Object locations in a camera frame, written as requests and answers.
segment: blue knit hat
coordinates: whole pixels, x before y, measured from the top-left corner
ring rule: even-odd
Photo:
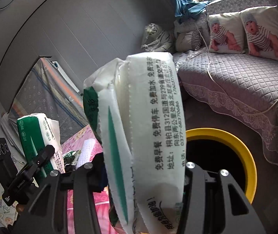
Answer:
[[[242,20],[243,20],[244,27],[248,21],[254,21],[257,24],[255,17],[250,12],[243,13]]]
[[[219,24],[220,25],[218,17],[215,16],[213,18],[210,18],[210,27],[212,27],[213,24]]]

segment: yellow rim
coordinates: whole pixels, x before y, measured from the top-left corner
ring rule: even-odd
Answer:
[[[245,144],[236,136],[211,128],[191,129],[186,131],[187,141],[210,139],[230,147],[241,159],[245,171],[245,195],[250,203],[253,202],[257,186],[257,170],[254,158]]]

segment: striped shirt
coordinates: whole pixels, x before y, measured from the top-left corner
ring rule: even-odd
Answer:
[[[227,30],[223,26],[219,26],[219,31],[217,33],[212,32],[212,39],[215,40],[219,45],[226,44]]]
[[[255,46],[259,47],[263,51],[270,51],[269,34],[270,31],[263,26],[257,26],[258,32],[255,35],[247,33],[247,41],[253,43]]]

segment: trash can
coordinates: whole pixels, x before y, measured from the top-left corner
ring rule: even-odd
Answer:
[[[212,128],[186,131],[186,159],[202,169],[218,172],[228,170],[250,203],[257,187],[257,170],[252,154],[236,136]]]

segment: floor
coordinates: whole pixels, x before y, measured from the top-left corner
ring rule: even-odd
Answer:
[[[215,113],[206,103],[192,97],[184,100],[186,129],[222,129],[240,138],[251,151],[257,168],[257,190],[252,203],[267,234],[278,233],[278,166],[263,156],[261,137],[238,120]]]

